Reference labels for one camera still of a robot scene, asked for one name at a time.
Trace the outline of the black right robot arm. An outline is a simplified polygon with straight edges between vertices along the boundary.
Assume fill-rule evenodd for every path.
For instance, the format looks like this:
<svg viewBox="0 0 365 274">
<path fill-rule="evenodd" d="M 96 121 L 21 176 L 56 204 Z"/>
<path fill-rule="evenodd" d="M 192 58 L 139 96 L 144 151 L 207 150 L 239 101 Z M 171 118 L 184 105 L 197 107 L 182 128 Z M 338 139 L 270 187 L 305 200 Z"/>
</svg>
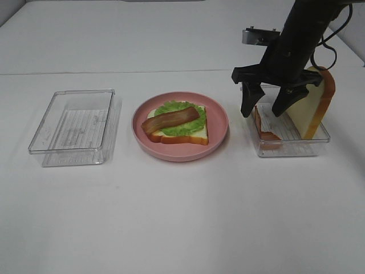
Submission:
<svg viewBox="0 0 365 274">
<path fill-rule="evenodd" d="M 282 31 L 256 29 L 243 30 L 242 42 L 265 46 L 266 51 L 256 65 L 236 67 L 232 72 L 234 83 L 242 84 L 241 113 L 247 118 L 256 103 L 264 96 L 262 83 L 280 87 L 273 103 L 275 116 L 283 114 L 291 105 L 305 98 L 307 85 L 319 86 L 319 71 L 305 69 L 312 61 L 315 48 L 325 44 L 323 35 L 331 21 L 353 1 L 295 1 Z"/>
</svg>

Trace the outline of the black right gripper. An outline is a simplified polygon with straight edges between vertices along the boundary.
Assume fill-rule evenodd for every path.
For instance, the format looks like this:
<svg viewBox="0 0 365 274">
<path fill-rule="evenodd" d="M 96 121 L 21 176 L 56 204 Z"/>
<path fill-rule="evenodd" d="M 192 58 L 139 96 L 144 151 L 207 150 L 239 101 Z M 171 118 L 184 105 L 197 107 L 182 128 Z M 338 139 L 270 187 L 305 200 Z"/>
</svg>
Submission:
<svg viewBox="0 0 365 274">
<path fill-rule="evenodd" d="M 261 83 L 281 87 L 271 109 L 276 117 L 307 97 L 309 91 L 305 85 L 319 86 L 322 81 L 320 73 L 305 69 L 318 43 L 318 37 L 278 37 L 265 46 L 266 51 L 260 63 L 234 68 L 233 82 L 242 82 L 243 117 L 247 118 L 256 103 L 265 95 Z"/>
</svg>

